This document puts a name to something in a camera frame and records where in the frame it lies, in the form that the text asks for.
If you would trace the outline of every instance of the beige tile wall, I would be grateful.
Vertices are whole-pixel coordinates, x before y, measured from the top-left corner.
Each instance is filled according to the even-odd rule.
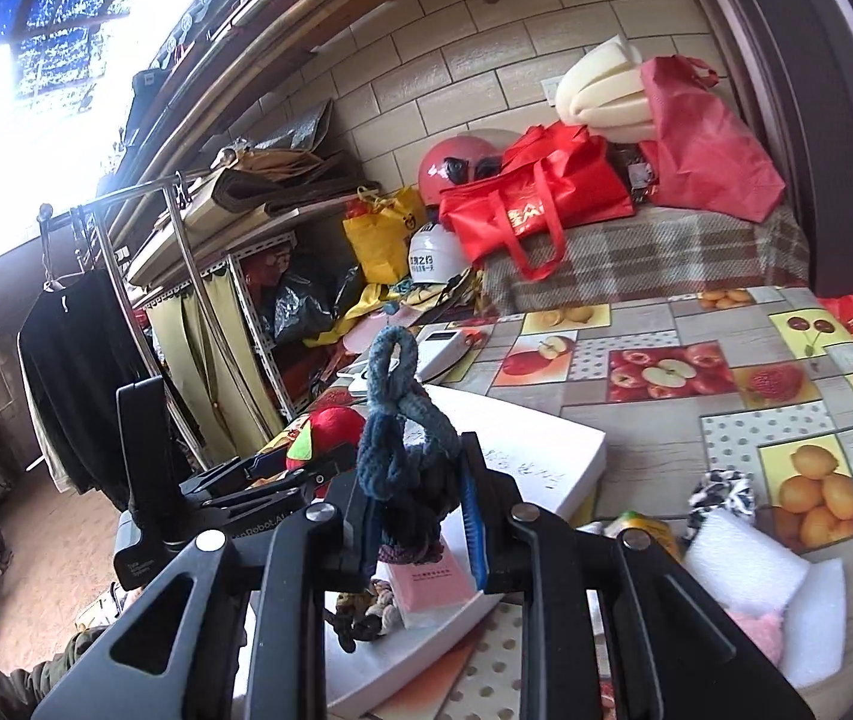
[[[707,60],[724,76],[718,92],[735,105],[694,0],[393,0],[318,47],[223,137],[255,139],[333,98],[334,145],[396,189],[416,183],[425,151],[457,132],[555,121],[540,81],[562,76],[620,29],[646,57]]]

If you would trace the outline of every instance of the metal rod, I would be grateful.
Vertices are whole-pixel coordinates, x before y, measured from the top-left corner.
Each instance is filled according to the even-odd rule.
[[[192,170],[191,172],[184,173],[184,180],[190,181],[194,178],[207,175],[208,172],[208,169]],[[177,183],[176,175],[166,175],[161,178],[155,178],[152,181],[145,181],[142,184],[137,184],[136,186],[108,191],[107,194],[95,197],[93,200],[88,203],[84,203],[79,207],[85,208],[88,213],[94,213],[97,210],[105,211],[119,202],[126,202],[130,199],[140,199],[145,194],[151,194],[153,191],[164,189],[164,187],[171,187],[175,183]],[[50,232],[53,232],[54,230],[59,230],[61,227],[66,227],[68,224],[70,224],[70,211],[63,211],[63,213],[50,218],[49,230]]]
[[[187,204],[189,204],[190,190],[187,188],[187,185],[183,182],[178,182],[178,188],[183,193]],[[214,305],[209,300],[207,286],[203,283],[203,276],[200,274],[200,269],[196,266],[196,260],[193,259],[193,252],[190,251],[190,241],[187,240],[187,230],[185,230],[183,218],[180,216],[180,208],[177,205],[176,196],[166,186],[164,186],[164,199],[166,200],[166,208],[170,212],[170,224],[173,226],[173,234],[176,236],[177,244],[180,245],[180,254],[183,255],[184,264],[187,266],[187,273],[190,274],[190,281],[193,282],[193,289],[196,290],[196,298],[200,302],[200,311],[207,322],[209,332],[214,336],[214,343],[217,344],[220,354],[223,355],[223,361],[226,362],[227,370],[233,379],[233,384],[236,385],[236,389],[238,389],[241,398],[243,398],[243,403],[246,405],[254,422],[257,423],[257,428],[260,429],[263,440],[267,442],[267,440],[273,437],[273,432],[266,424],[262,413],[260,413],[260,407],[257,405],[257,401],[254,399],[246,379],[243,378],[241,368],[239,365],[236,365],[236,357],[233,356],[233,349],[227,343],[227,337],[220,326],[220,320],[217,319],[217,314],[214,312]]]
[[[134,343],[137,345],[137,351],[140,352],[140,357],[143,359],[143,365],[146,365],[146,369],[149,371],[151,376],[160,376],[160,366],[157,364],[157,360],[153,356],[153,350],[150,349],[149,341],[147,341],[146,336],[143,335],[143,328],[140,327],[140,322],[137,322],[136,317],[133,315],[133,306],[130,305],[130,298],[128,298],[126,288],[123,286],[123,276],[121,275],[121,269],[119,269],[118,264],[116,264],[116,255],[113,254],[110,235],[107,232],[107,225],[103,220],[103,210],[104,209],[99,208],[94,212],[94,225],[97,225],[97,237],[100,239],[100,251],[103,252],[103,260],[107,265],[107,274],[109,274],[110,283],[113,285],[113,293],[116,295],[116,300],[118,300],[121,305],[123,319],[126,320],[127,329],[130,331],[130,335],[133,336]],[[190,452],[193,453],[193,457],[196,458],[201,469],[204,469],[204,471],[209,470],[211,468],[211,464],[209,464],[207,460],[203,447],[194,435],[193,429],[190,428],[190,423],[187,421],[184,413],[180,410],[180,404],[173,397],[169,386],[166,386],[166,380],[164,380],[164,389],[166,389],[166,407],[169,409],[173,422],[179,429],[180,434],[184,437],[187,447],[190,447]]]
[[[296,419],[297,410],[294,408],[293,400],[286,389],[284,377],[281,376],[277,362],[273,359],[273,354],[270,352],[271,344],[268,343],[265,335],[263,335],[263,325],[260,323],[260,318],[257,317],[257,312],[254,310],[253,300],[250,298],[250,290],[247,289],[246,279],[243,278],[241,261],[239,261],[238,256],[231,254],[227,258],[227,266],[230,269],[230,277],[233,279],[233,288],[236,289],[236,296],[241,302],[243,319],[246,319],[250,338],[253,339],[253,346],[257,349],[257,354],[260,355],[260,362],[263,364],[266,378],[270,380],[270,386],[277,394],[281,411],[292,422]]]

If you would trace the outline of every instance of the red ball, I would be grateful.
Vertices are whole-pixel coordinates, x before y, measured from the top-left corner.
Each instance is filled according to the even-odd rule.
[[[346,406],[330,406],[310,415],[310,437],[314,454],[347,442],[359,446],[366,419]]]

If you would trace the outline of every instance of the fabric bag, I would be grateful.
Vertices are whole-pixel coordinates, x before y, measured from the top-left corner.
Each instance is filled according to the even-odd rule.
[[[658,56],[639,74],[658,138],[641,143],[660,180],[652,201],[765,220],[785,183],[750,128],[711,93],[716,71],[702,59]]]
[[[404,187],[388,196],[358,191],[343,231],[369,284],[396,284],[410,272],[410,238],[427,223],[420,193]]]
[[[567,254],[564,227],[634,214],[606,148],[606,140],[586,127],[530,127],[503,153],[500,175],[440,194],[440,221],[456,233],[471,262],[506,247],[525,279],[545,279]],[[554,253],[532,266],[519,239],[543,231]]]

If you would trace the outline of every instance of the toy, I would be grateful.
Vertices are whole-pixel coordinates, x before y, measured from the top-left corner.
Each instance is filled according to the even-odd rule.
[[[356,642],[375,641],[404,624],[390,582],[382,579],[373,579],[369,589],[361,593],[337,594],[335,608],[335,613],[324,610],[324,618],[347,653],[356,651]]]
[[[362,415],[346,406],[330,406],[312,413],[286,449],[286,470],[300,469],[314,457],[344,442],[359,446],[365,424]],[[326,493],[327,485],[320,485],[316,490],[318,498]]]

